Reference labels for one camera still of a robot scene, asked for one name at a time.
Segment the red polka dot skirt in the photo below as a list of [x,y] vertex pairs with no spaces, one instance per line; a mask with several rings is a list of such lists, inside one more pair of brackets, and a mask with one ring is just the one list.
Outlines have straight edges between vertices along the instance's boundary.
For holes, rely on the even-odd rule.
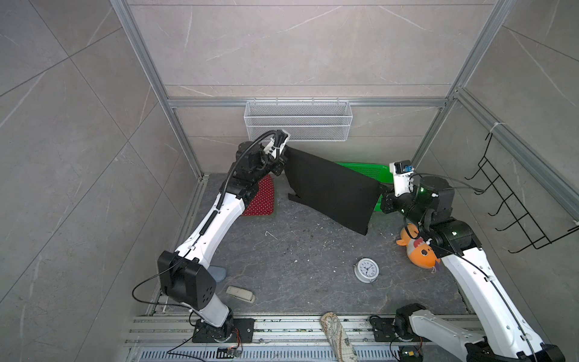
[[255,198],[243,212],[244,217],[254,215],[269,215],[274,213],[275,190],[274,181],[271,176],[266,176],[259,181],[259,191]]

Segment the black skirt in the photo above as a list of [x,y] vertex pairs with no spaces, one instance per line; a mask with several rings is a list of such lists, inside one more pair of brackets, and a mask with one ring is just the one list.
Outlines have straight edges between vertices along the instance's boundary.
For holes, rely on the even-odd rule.
[[332,161],[288,148],[284,172],[293,190],[288,199],[366,235],[380,197],[380,183]]

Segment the green skirt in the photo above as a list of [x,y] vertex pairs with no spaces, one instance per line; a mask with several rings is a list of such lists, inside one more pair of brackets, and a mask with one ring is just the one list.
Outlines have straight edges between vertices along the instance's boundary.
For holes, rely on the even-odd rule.
[[268,218],[273,218],[273,217],[275,217],[275,216],[276,216],[276,213],[272,213],[272,214],[269,214],[269,215],[254,215],[254,216],[252,216],[252,217],[258,218],[258,219],[266,219],[266,220],[267,220]]

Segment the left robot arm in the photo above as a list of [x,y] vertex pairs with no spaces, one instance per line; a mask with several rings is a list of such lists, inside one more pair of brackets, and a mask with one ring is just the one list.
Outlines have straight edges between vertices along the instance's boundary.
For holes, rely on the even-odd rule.
[[271,173],[280,175],[285,168],[284,148],[289,139],[288,132],[273,130],[241,143],[210,211],[175,251],[164,251],[158,258],[155,278],[161,292],[174,306],[197,315],[201,328],[217,342],[228,340],[235,325],[232,310],[217,296],[217,282],[209,272],[211,260],[259,193],[259,182]]

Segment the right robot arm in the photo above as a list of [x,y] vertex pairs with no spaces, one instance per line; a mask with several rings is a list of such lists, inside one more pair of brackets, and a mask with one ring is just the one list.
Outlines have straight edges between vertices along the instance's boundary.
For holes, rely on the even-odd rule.
[[560,348],[524,320],[473,229],[452,216],[454,187],[441,176],[417,174],[408,160],[389,168],[393,182],[381,187],[381,211],[403,216],[397,244],[416,266],[448,269],[482,326],[472,333],[413,303],[397,310],[395,338],[429,340],[462,361],[564,361]]

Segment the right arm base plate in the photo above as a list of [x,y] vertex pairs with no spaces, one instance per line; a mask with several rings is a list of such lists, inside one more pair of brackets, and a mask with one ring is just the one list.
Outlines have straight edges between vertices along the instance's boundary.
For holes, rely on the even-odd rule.
[[369,317],[376,342],[428,342],[413,333],[410,323],[401,317],[383,318],[378,315]]

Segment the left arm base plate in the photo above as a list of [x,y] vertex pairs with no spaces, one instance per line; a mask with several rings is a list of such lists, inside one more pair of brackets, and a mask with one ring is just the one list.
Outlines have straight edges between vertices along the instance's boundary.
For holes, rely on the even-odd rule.
[[193,343],[250,343],[253,341],[256,320],[253,318],[234,318],[227,320],[223,327],[217,328],[197,321],[192,338]]

